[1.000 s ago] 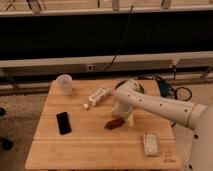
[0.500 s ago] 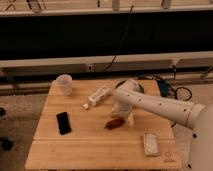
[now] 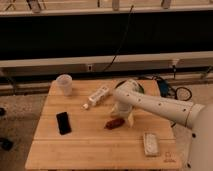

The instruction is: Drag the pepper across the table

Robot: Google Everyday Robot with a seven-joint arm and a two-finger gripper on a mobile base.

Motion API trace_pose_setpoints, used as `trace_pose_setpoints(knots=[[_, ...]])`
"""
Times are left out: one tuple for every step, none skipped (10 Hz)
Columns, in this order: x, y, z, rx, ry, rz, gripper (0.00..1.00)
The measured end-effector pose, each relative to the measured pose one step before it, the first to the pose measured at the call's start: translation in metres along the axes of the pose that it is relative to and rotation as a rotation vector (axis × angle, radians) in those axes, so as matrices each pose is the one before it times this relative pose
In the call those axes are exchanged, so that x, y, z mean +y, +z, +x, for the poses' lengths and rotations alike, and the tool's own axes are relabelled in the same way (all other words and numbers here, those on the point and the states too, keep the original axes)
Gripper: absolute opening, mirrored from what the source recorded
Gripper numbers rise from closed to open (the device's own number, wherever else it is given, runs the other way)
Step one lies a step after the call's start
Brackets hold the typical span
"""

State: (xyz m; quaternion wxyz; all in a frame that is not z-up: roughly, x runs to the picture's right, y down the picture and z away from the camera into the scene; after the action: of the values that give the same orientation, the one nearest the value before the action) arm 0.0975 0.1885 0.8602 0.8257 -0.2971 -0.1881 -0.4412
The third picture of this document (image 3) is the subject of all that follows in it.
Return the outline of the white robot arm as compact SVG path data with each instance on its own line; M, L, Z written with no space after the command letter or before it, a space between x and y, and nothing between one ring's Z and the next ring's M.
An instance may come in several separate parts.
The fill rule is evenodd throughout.
M213 104L202 105L141 93L128 79L113 91L122 105L131 105L192 130L187 166L189 171L213 171Z

